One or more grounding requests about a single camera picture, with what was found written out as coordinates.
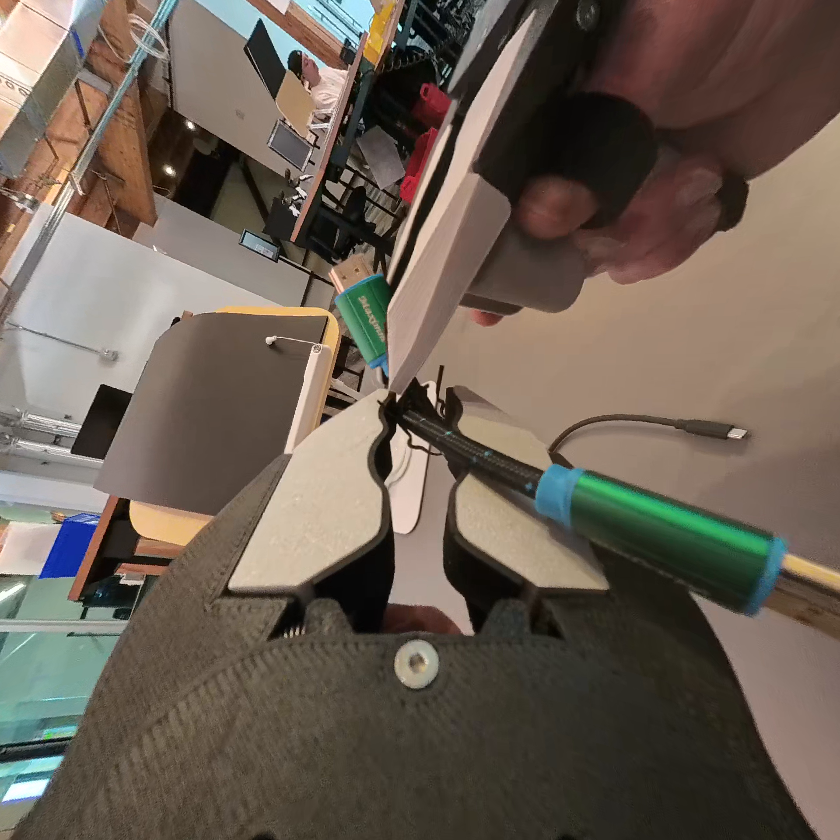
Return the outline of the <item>black office chair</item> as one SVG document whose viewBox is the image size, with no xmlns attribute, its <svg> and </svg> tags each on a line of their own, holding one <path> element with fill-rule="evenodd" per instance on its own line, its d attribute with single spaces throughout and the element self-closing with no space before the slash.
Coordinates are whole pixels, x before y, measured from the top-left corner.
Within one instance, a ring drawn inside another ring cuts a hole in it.
<svg viewBox="0 0 840 840">
<path fill-rule="evenodd" d="M 349 258 L 354 248 L 360 245 L 371 245 L 382 253 L 392 252 L 392 240 L 377 234 L 373 223 L 365 219 L 367 197 L 364 187 L 356 186 L 350 191 L 341 214 L 337 216 L 335 223 L 338 233 L 332 247 L 332 256 L 338 261 Z"/>
</svg>

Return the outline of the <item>white tablet stand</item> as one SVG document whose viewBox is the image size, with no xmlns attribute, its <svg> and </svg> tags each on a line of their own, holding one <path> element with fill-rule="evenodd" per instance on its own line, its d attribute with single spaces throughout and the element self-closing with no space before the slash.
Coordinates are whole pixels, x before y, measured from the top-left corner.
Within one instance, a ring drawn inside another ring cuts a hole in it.
<svg viewBox="0 0 840 840">
<path fill-rule="evenodd" d="M 331 390 L 346 397 L 346 406 L 358 402 L 359 397 L 355 391 L 330 377 L 333 349 L 327 343 L 310 343 L 279 335 L 267 336 L 265 343 L 271 350 L 289 358 L 297 352 L 305 363 L 301 390 L 283 449 L 283 453 L 289 455 L 321 424 L 327 396 Z M 391 439 L 392 468 L 385 478 L 396 534 L 410 534 L 417 526 L 429 457 L 429 452 L 421 449 L 420 444 L 412 443 L 406 431 L 396 429 Z"/>
</svg>

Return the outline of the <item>large red bin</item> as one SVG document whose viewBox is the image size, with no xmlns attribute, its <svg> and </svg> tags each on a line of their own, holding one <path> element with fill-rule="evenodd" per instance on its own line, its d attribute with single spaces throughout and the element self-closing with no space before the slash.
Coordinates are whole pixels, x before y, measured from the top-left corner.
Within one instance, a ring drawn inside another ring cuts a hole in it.
<svg viewBox="0 0 840 840">
<path fill-rule="evenodd" d="M 400 197 L 407 205 L 413 203 L 426 162 L 434 147 L 437 136 L 438 130 L 436 128 L 430 128 L 414 144 L 411 156 L 406 163 L 406 172 L 400 183 Z"/>
</svg>

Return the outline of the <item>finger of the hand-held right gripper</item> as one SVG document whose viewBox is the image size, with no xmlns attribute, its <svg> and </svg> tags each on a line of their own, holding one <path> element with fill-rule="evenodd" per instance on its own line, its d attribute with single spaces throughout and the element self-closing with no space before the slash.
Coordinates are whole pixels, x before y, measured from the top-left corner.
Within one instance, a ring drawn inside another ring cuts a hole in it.
<svg viewBox="0 0 840 840">
<path fill-rule="evenodd" d="M 459 216 L 460 175 L 448 179 L 461 121 L 447 122 L 439 133 L 416 190 L 408 216 L 399 230 L 392 253 L 392 277 L 419 277 L 422 269 L 436 271 L 452 246 Z"/>
<path fill-rule="evenodd" d="M 462 87 L 451 93 L 452 103 L 444 122 L 461 121 L 456 157 L 448 179 L 460 175 L 457 197 L 461 214 L 451 248 L 436 271 L 421 269 L 419 277 L 388 275 L 393 296 L 387 310 L 388 385 L 402 394 L 424 365 L 437 341 L 476 279 L 499 235 L 511 217 L 512 200 L 478 171 L 480 153 L 490 141 L 501 112 L 513 95 L 524 67 L 550 15 L 549 7 L 524 7 L 516 27 L 501 41 L 497 28 L 483 47 L 500 46 L 487 70 L 474 62 L 475 92 Z"/>
</svg>

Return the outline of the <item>blue bin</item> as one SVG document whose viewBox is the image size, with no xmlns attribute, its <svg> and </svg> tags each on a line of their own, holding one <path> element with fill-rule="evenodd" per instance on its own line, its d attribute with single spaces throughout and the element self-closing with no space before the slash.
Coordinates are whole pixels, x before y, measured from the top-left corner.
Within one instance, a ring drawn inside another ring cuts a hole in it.
<svg viewBox="0 0 840 840">
<path fill-rule="evenodd" d="M 99 515 L 78 513 L 66 518 L 59 526 L 38 578 L 54 580 L 75 578 L 99 525 Z"/>
</svg>

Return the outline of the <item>long wooden desk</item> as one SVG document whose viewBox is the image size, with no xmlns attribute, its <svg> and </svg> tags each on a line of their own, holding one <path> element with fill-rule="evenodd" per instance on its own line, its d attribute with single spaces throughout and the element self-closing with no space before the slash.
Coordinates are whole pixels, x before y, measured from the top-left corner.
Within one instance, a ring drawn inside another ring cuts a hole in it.
<svg viewBox="0 0 840 840">
<path fill-rule="evenodd" d="M 310 238 L 312 225 L 320 214 L 330 219 L 338 215 L 331 206 L 323 205 L 324 191 L 329 182 L 337 182 L 347 168 L 354 143 L 365 126 L 362 114 L 370 98 L 375 79 L 383 72 L 386 57 L 394 44 L 404 2 L 391 2 L 385 7 L 389 15 L 382 37 L 382 49 L 374 62 L 365 56 L 368 34 L 363 33 L 353 55 L 353 62 L 343 80 L 341 93 L 328 121 L 328 131 L 320 140 L 318 167 L 309 182 L 307 197 L 301 206 L 291 241 L 304 246 Z"/>
</svg>

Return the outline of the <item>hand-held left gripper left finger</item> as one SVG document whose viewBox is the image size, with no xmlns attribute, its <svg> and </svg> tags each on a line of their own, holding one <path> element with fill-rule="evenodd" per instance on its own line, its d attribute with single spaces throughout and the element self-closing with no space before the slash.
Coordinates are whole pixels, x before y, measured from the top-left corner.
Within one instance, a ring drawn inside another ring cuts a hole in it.
<svg viewBox="0 0 840 840">
<path fill-rule="evenodd" d="M 312 599 L 384 540 L 394 402 L 392 392 L 376 390 L 295 448 L 227 583 L 232 594 Z"/>
</svg>

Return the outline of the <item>small red bin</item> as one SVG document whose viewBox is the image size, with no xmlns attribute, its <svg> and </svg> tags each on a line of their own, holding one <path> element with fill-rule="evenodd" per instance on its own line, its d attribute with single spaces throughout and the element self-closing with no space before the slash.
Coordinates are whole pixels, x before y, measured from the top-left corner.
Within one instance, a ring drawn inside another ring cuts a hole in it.
<svg viewBox="0 0 840 840">
<path fill-rule="evenodd" d="M 411 114 L 423 125 L 424 130 L 439 130 L 451 102 L 451 98 L 435 84 L 425 83 L 419 89 Z"/>
</svg>

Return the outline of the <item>black monitor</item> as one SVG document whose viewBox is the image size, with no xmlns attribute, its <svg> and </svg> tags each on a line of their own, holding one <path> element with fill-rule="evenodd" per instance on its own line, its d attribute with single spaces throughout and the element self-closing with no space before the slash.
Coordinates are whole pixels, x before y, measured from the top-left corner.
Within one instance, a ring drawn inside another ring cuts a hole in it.
<svg viewBox="0 0 840 840">
<path fill-rule="evenodd" d="M 276 99 L 287 74 L 287 69 L 283 65 L 268 29 L 261 18 L 257 20 L 245 43 L 244 52 L 259 79 L 268 90 L 269 95 Z"/>
</svg>

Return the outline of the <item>grey flat panel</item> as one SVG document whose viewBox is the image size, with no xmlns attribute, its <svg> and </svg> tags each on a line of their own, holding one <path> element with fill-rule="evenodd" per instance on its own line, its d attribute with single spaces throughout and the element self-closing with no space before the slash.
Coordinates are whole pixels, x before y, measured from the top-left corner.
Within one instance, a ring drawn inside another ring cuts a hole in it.
<svg viewBox="0 0 840 840">
<path fill-rule="evenodd" d="M 384 190 L 399 183 L 406 174 L 394 139 L 380 126 L 365 131 L 356 141 L 376 185 Z"/>
</svg>

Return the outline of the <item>small black screen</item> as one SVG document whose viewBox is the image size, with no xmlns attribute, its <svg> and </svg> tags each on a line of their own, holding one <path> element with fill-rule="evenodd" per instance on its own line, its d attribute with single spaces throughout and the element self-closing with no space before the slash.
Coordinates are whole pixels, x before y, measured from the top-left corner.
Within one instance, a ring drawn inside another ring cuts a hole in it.
<svg viewBox="0 0 840 840">
<path fill-rule="evenodd" d="M 81 457 L 104 460 L 132 396 L 131 392 L 100 384 L 70 452 Z"/>
</svg>

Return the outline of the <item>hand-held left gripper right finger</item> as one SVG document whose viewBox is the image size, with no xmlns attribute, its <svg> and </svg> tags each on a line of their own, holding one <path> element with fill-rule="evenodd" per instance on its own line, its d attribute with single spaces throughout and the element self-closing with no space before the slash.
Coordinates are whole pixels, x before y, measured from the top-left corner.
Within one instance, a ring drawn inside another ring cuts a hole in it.
<svg viewBox="0 0 840 840">
<path fill-rule="evenodd" d="M 446 418 L 480 444 L 544 471 L 552 465 L 543 441 L 513 416 L 463 385 L 447 390 Z M 475 557 L 478 572 L 501 590 L 478 595 L 453 586 L 468 602 L 566 592 L 603 594 L 609 584 L 590 545 L 539 516 L 531 499 L 490 479 L 460 471 L 451 490 L 447 530 L 458 551 Z"/>
</svg>

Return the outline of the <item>small yellow bins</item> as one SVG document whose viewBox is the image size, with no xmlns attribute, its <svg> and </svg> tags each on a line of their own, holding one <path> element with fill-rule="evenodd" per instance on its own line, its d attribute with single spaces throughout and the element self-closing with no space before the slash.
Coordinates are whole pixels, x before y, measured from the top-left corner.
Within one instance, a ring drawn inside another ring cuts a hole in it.
<svg viewBox="0 0 840 840">
<path fill-rule="evenodd" d="M 374 11 L 364 45 L 364 58 L 379 67 L 391 51 L 404 1 L 370 1 Z"/>
</svg>

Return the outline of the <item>small grey monitor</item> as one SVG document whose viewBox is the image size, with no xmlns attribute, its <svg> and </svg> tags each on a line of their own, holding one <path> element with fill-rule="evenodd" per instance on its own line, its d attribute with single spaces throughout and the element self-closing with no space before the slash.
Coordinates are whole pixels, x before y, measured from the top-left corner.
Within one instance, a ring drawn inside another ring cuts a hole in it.
<svg viewBox="0 0 840 840">
<path fill-rule="evenodd" d="M 267 146 L 300 172 L 306 170 L 312 158 L 312 143 L 300 136 L 283 118 L 276 121 Z"/>
</svg>

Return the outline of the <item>small tablet sign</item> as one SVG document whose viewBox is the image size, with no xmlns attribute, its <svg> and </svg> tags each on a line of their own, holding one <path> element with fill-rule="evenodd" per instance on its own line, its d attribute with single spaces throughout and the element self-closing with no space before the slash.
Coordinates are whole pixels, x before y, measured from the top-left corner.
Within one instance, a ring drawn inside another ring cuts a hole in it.
<svg viewBox="0 0 840 840">
<path fill-rule="evenodd" d="M 282 247 L 261 234 L 244 229 L 238 243 L 249 252 L 268 259 L 273 263 L 280 261 Z"/>
</svg>

